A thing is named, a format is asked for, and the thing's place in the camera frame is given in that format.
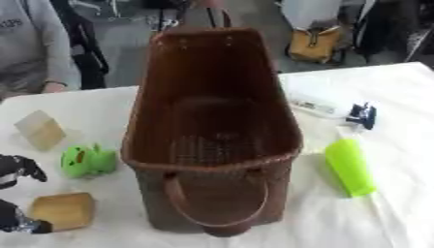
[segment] gray carpet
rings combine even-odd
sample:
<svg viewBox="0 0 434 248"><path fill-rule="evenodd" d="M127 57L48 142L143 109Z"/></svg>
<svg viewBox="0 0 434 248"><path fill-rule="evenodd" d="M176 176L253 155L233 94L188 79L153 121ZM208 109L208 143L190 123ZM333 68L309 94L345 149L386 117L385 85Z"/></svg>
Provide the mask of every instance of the gray carpet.
<svg viewBox="0 0 434 248"><path fill-rule="evenodd" d="M288 22L280 14L279 7L273 0L225 0L225 8L230 13L235 26L246 26L258 29L265 40L275 69L281 72L305 72L336 68L331 65L317 65L304 62L294 62L284 55L284 48L291 36ZM157 16L156 11L146 11L140 8L137 0L121 2L120 10L130 19L109 20L109 6L104 7L103 14L95 14L87 9L77 10L95 23L98 40L111 66L107 76L108 87L137 85L145 74L146 45L152 35L151 28L146 23L148 16ZM203 11L191 12L189 23L208 25ZM370 65L398 62L393 52L383 52L372 58ZM340 67L366 66L359 55L350 52L345 65Z"/></svg>

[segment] white tablecloth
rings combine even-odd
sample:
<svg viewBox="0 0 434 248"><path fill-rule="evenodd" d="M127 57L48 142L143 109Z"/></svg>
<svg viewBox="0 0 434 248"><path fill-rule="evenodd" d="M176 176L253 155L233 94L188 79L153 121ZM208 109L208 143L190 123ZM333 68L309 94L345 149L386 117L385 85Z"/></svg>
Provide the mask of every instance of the white tablecloth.
<svg viewBox="0 0 434 248"><path fill-rule="evenodd" d="M378 124L359 136L378 186L371 196L345 198L321 151L338 137L336 122L296 112L306 150L294 163L285 218L232 238L158 232L149 226L131 169L120 165L93 180L66 179L60 153L73 143L119 148L137 88L18 97L0 106L0 153L37 160L49 181L21 178L0 198L26 209L38 196L89 192L97 201L93 225L47 235L0 233L0 247L152 248L388 248L434 246L434 74L418 63L282 75L283 84L321 79L355 90L379 110ZM14 127L42 109L68 138L35 151Z"/></svg>

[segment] green plastic cup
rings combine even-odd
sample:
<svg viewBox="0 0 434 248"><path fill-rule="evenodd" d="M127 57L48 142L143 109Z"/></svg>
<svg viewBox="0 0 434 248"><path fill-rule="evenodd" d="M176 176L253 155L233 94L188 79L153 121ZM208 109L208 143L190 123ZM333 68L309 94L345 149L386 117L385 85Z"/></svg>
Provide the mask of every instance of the green plastic cup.
<svg viewBox="0 0 434 248"><path fill-rule="evenodd" d="M340 139L325 149L327 163L351 197L376 191L363 154L354 139Z"/></svg>

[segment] green toy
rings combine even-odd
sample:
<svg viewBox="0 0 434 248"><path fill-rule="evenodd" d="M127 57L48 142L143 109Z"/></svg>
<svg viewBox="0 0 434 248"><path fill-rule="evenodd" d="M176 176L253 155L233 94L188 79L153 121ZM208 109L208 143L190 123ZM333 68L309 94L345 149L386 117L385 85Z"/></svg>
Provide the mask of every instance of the green toy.
<svg viewBox="0 0 434 248"><path fill-rule="evenodd" d="M351 197L364 196L376 190L356 140L338 140L325 149L325 158Z"/></svg>
<svg viewBox="0 0 434 248"><path fill-rule="evenodd" d="M116 152L102 150L97 143L89 148L85 145L69 147L62 154L62 171L71 178L86 175L101 175L116 170Z"/></svg>

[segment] gray sweatshirt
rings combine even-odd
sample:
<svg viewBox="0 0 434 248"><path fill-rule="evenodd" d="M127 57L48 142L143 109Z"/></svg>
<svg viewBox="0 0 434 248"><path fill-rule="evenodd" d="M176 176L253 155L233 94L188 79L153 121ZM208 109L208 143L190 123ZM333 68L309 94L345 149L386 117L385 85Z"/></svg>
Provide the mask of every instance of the gray sweatshirt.
<svg viewBox="0 0 434 248"><path fill-rule="evenodd" d="M57 12L49 0L0 0L0 99L5 92L40 93L46 81L71 89L80 81Z"/></svg>

